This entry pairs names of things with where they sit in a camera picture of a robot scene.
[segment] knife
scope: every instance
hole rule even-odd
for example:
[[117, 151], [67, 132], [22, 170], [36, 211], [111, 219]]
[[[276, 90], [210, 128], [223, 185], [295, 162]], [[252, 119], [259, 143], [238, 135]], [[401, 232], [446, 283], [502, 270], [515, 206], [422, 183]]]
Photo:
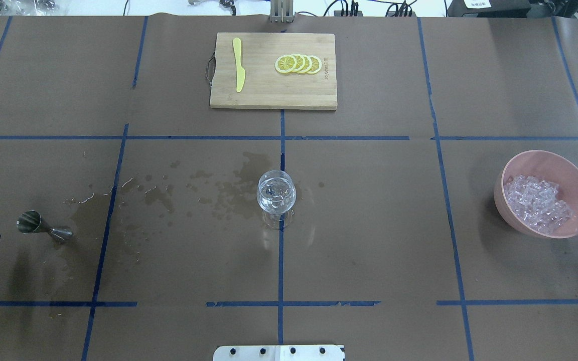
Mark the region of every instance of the knife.
[[236, 55], [236, 91], [241, 92], [247, 72], [242, 67], [242, 40], [240, 38], [233, 39], [233, 52]]

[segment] glass base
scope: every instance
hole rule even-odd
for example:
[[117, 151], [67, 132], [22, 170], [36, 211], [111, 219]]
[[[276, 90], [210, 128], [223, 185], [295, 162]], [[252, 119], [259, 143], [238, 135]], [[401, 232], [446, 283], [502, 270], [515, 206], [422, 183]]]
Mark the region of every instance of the glass base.
[[282, 215], [272, 215], [263, 211], [262, 219], [264, 224], [271, 229], [280, 229], [280, 221], [282, 220], [282, 229], [284, 230], [294, 219], [294, 211], [289, 210]]

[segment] metal jigger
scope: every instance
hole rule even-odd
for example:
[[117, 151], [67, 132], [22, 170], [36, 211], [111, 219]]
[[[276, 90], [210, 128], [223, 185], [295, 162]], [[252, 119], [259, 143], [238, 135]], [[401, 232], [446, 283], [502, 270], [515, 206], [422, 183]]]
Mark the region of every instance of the metal jigger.
[[41, 233], [46, 232], [58, 243], [64, 243], [73, 237], [73, 231], [66, 227], [51, 227], [46, 223], [37, 211], [24, 212], [17, 219], [17, 229], [21, 233]]

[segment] cutting board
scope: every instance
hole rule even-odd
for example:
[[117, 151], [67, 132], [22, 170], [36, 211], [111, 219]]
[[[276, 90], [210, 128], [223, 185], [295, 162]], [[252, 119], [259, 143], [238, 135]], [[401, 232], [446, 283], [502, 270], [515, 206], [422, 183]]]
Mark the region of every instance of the cutting board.
[[[233, 38], [242, 40], [242, 66], [247, 71], [236, 92]], [[315, 55], [323, 67], [314, 74], [280, 74], [275, 61], [281, 55]], [[211, 108], [335, 110], [336, 45], [333, 34], [218, 33]]]

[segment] pink bowl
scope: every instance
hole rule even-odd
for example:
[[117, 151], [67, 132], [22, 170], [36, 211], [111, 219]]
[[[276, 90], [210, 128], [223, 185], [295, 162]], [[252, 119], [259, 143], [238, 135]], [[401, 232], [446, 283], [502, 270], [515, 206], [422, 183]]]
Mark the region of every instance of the pink bowl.
[[[563, 199], [574, 211], [574, 216], [556, 229], [552, 235], [546, 235], [526, 226], [512, 212], [505, 199], [503, 186], [517, 174], [543, 176], [546, 181], [559, 185], [559, 198]], [[568, 159], [545, 150], [528, 150], [510, 159], [496, 179], [494, 201], [501, 217], [517, 231], [539, 238], [569, 238], [578, 235], [578, 167]]]

